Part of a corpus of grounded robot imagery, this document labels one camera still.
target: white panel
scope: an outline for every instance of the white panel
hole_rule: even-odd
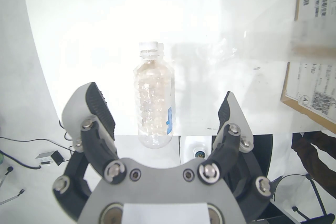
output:
[[[208,206],[201,204],[125,204],[123,224],[210,224]]]
[[[295,0],[26,2],[59,116],[77,87],[96,81],[116,134],[137,134],[132,70],[138,42],[158,40],[175,68],[175,135],[215,134],[228,90],[255,134],[305,130],[302,123],[318,128],[306,117],[297,123],[295,112],[279,102]]]

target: bottle neck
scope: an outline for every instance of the bottle neck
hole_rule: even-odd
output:
[[[157,60],[159,53],[157,50],[146,50],[140,52],[140,57],[142,60],[150,61]]]

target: bolt head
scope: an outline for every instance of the bolt head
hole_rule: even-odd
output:
[[[215,168],[212,165],[210,165],[210,164],[205,165],[205,167],[204,167],[204,175],[207,176],[207,177],[210,177],[210,178],[215,177],[215,175],[216,175]]]
[[[83,152],[83,143],[82,140],[80,138],[76,139],[73,142],[73,147],[77,152]]]
[[[129,175],[131,181],[136,182],[141,177],[141,171],[139,169],[133,169]]]
[[[118,164],[113,164],[109,169],[108,169],[108,175],[112,178],[118,176],[120,173],[120,166]]]
[[[56,191],[61,191],[62,189],[64,189],[66,186],[66,181],[59,179],[54,183],[54,189]]]
[[[192,182],[194,179],[194,173],[191,169],[185,169],[183,171],[183,178],[185,179],[186,182]]]
[[[233,132],[234,134],[237,134],[239,133],[239,128],[237,125],[235,124],[231,124],[230,127],[229,127],[230,131]]]
[[[82,127],[83,128],[91,128],[93,125],[93,122],[91,119],[85,119],[83,122],[82,122]]]
[[[251,144],[251,142],[246,141],[246,140],[243,140],[243,145],[244,145],[245,147],[250,147],[250,144]]]
[[[259,182],[259,188],[262,192],[270,191],[271,185],[268,180],[261,180]]]

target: plastic water bottle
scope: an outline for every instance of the plastic water bottle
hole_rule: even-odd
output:
[[[172,113],[172,117],[173,117],[173,123],[175,123],[176,120],[176,115],[175,115],[175,111],[176,111],[176,102],[175,102],[175,71],[174,68],[164,60],[164,45],[163,43],[159,43],[159,57],[158,57],[158,61],[163,64],[164,66],[166,66],[170,73],[171,73],[171,86],[170,86],[170,100],[171,100],[171,113]]]
[[[140,142],[152,149],[166,146],[173,136],[171,72],[158,60],[158,43],[139,44],[141,63],[134,69]]]

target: qr code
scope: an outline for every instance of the qr code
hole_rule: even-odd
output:
[[[330,105],[334,99],[328,95],[324,95],[320,92],[314,91],[312,99],[312,108],[322,112],[324,115],[328,115]]]

